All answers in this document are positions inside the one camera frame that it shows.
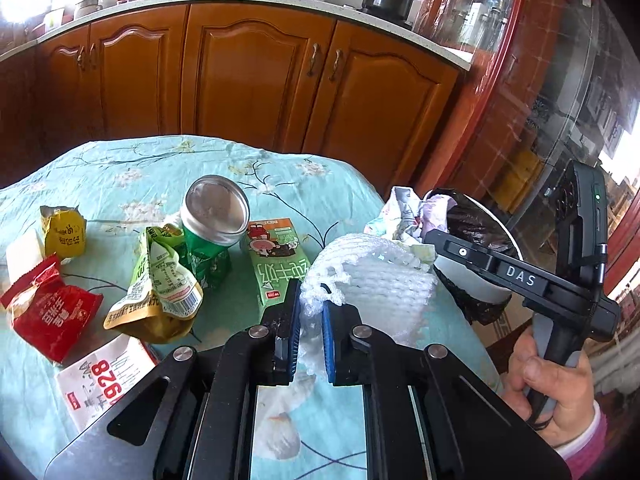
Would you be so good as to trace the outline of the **pink sleeve forearm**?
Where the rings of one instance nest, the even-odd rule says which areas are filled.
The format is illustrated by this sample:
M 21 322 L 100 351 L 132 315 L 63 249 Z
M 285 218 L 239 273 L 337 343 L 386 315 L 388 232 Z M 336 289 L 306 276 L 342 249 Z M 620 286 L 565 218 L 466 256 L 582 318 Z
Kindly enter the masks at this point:
M 567 464 L 573 480 L 582 478 L 597 463 L 605 448 L 608 420 L 597 401 L 593 401 L 593 409 L 589 427 L 577 438 L 555 448 L 555 452 Z

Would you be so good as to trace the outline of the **person's right hand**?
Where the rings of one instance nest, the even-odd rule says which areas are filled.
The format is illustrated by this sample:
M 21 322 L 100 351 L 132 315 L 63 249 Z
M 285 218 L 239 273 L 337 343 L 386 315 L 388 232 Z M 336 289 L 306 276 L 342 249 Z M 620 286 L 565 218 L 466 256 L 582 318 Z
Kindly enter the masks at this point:
M 548 425 L 539 431 L 552 448 L 580 437 L 596 417 L 592 369 L 586 352 L 579 353 L 575 367 L 541 359 L 530 327 L 514 344 L 502 395 L 506 404 L 525 420 L 532 416 L 524 393 L 526 387 L 556 401 Z

